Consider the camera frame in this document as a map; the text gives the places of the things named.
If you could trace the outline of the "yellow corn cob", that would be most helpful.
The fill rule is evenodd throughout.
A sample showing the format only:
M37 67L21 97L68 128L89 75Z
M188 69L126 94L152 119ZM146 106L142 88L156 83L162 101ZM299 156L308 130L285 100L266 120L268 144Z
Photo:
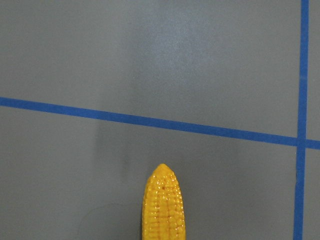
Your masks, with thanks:
M183 196L175 173L164 163L148 178L141 210L143 240L185 240Z

